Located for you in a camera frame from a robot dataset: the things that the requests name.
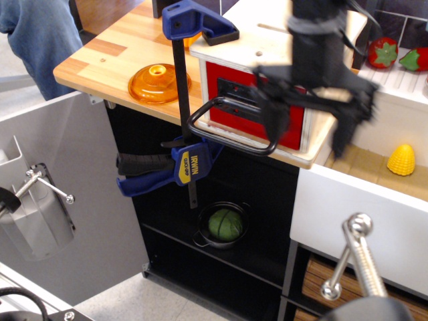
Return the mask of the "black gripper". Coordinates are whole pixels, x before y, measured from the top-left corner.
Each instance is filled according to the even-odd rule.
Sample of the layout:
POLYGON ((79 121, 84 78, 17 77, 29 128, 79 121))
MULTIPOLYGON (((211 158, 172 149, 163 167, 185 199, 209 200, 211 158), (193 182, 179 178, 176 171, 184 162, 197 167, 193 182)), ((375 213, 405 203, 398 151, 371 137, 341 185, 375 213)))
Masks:
POLYGON ((258 66, 257 103, 261 123, 270 142, 279 142, 288 130, 290 107, 328 112, 337 119, 332 138, 335 158, 341 158, 357 126, 370 120, 374 96, 379 86, 358 77, 345 66, 331 80, 315 72, 298 72, 294 66, 258 66))

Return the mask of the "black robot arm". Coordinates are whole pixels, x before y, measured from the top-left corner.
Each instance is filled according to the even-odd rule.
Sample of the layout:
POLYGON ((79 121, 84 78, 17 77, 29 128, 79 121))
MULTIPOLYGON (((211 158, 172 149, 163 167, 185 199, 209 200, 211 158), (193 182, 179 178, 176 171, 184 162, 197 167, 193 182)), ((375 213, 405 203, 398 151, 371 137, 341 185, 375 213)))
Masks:
POLYGON ((269 145, 253 151, 271 154, 288 129, 290 107, 328 112, 337 120, 332 150, 341 157, 357 126, 370 120, 378 85, 358 77, 343 62, 347 7, 362 12, 354 1, 293 1, 287 27, 292 36, 289 66, 258 66, 255 98, 269 145))

